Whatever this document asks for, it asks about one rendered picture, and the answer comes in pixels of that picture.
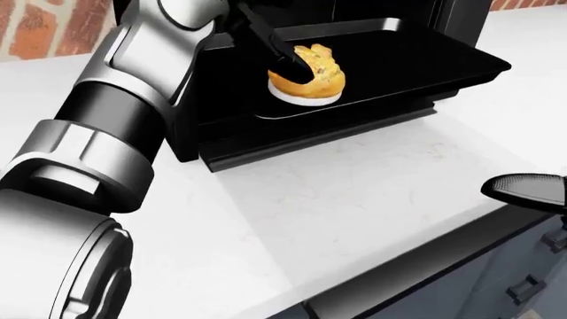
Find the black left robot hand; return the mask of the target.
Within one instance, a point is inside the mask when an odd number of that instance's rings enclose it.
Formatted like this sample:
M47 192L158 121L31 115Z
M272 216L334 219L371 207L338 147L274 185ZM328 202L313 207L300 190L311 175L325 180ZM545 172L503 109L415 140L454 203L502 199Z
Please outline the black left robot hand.
M315 76L294 47L276 31L245 0L229 0L229 16L225 23L235 47L246 57L274 74L297 84L307 84Z

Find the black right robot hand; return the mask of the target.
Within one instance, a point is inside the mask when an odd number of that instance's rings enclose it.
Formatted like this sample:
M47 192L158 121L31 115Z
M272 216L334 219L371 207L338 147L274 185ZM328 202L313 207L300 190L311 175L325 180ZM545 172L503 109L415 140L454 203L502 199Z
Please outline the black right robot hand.
M567 216L567 176L499 175L487 180L480 191L489 198L512 206Z

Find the golden brown scone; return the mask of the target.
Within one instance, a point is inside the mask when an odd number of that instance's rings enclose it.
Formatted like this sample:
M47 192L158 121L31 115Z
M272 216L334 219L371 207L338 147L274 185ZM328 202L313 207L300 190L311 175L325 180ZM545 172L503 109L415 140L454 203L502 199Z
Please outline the golden brown scone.
M310 66L314 79L307 84L297 84L279 74L268 71L268 78L281 92L294 97L334 97L346 86L346 76L332 57L332 50L321 44L311 47L296 45L294 51Z

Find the black toaster oven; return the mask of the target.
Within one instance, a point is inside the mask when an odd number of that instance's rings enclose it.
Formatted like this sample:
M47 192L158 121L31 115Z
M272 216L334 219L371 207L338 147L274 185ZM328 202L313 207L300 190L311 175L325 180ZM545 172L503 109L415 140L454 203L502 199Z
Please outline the black toaster oven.
M489 6L488 0L245 1L275 31L282 27L398 18L433 28L471 47L475 47ZM186 97L167 141L180 161L203 160L214 172L416 119L432 113L436 100L459 91L431 97L389 97L281 120L251 114L208 119L200 114L196 101L195 69L202 65L205 50L192 63Z

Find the black toaster oven tray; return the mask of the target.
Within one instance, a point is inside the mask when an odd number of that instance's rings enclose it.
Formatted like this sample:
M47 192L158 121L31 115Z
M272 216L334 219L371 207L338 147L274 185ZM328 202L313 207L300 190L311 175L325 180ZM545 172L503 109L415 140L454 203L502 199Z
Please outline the black toaster oven tray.
M320 107L279 100L268 91L267 71L245 60L229 34L218 34L195 69L202 116L281 120L389 97L431 97L491 82L511 68L501 58L398 18L282 27L276 33L290 44L329 47L346 74L341 98Z

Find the small white round plate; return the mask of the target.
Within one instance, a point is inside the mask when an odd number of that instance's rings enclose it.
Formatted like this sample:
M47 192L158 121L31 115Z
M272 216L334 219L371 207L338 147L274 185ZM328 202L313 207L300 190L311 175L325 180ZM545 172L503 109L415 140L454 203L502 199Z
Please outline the small white round plate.
M332 103L336 103L342 96L342 93L339 92L332 97L295 97L279 90L270 80L268 80L268 91L271 95L279 100L283 100L285 103L309 107L331 105Z

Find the grey cabinet drawer front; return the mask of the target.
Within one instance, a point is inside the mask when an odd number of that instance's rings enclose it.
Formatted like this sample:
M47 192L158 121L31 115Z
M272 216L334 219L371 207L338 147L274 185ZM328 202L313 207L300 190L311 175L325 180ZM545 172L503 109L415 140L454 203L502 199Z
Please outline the grey cabinet drawer front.
M567 319L567 249L545 233L561 216L506 206L303 304L308 319ZM529 274L547 287L517 306Z

